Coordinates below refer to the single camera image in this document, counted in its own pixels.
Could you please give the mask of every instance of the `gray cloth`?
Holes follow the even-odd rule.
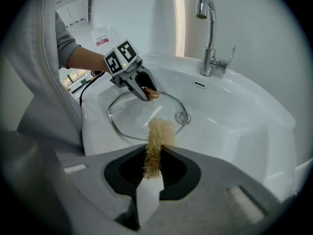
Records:
[[[67,68],[67,60],[69,56],[79,45],[66,29],[64,22],[57,12],[55,13],[55,32],[58,47],[59,66]]]
[[[53,148],[59,158],[84,154],[81,108],[59,78],[59,66],[66,66],[77,46],[55,13],[55,0],[28,0],[2,46],[34,94],[18,131]]]

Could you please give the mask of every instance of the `drain strainer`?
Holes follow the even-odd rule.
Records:
[[[177,123],[181,125],[185,124],[186,121],[187,121],[186,124],[190,122],[190,116],[189,115],[186,116],[184,112],[177,112],[175,115],[175,119]]]

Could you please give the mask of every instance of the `brush bristles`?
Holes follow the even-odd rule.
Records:
[[[171,121],[155,118],[149,122],[149,137],[146,145],[144,177],[157,178],[161,168],[161,146],[174,145],[174,125]]]

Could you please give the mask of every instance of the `faucet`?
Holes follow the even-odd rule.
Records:
[[[207,41],[207,47],[204,48],[202,68],[200,74],[203,76],[211,76],[212,68],[221,70],[223,73],[229,66],[229,63],[233,57],[236,47],[230,55],[228,61],[224,59],[217,59],[215,57],[216,50],[214,49],[215,40],[215,28],[216,28],[216,13],[213,0],[198,0],[196,7],[196,17],[200,19],[206,19],[209,16],[209,37]]]

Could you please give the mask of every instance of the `white sink basin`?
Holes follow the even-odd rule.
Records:
[[[201,76],[200,60],[156,55],[143,59],[158,90],[179,99],[191,117],[176,136],[177,146],[229,161],[280,200],[292,194],[295,121],[278,101],[231,70],[223,78]],[[84,92],[87,155],[142,143],[121,137],[111,126],[108,106],[127,89],[113,86],[109,79],[104,75]],[[195,81],[206,88],[196,86]]]

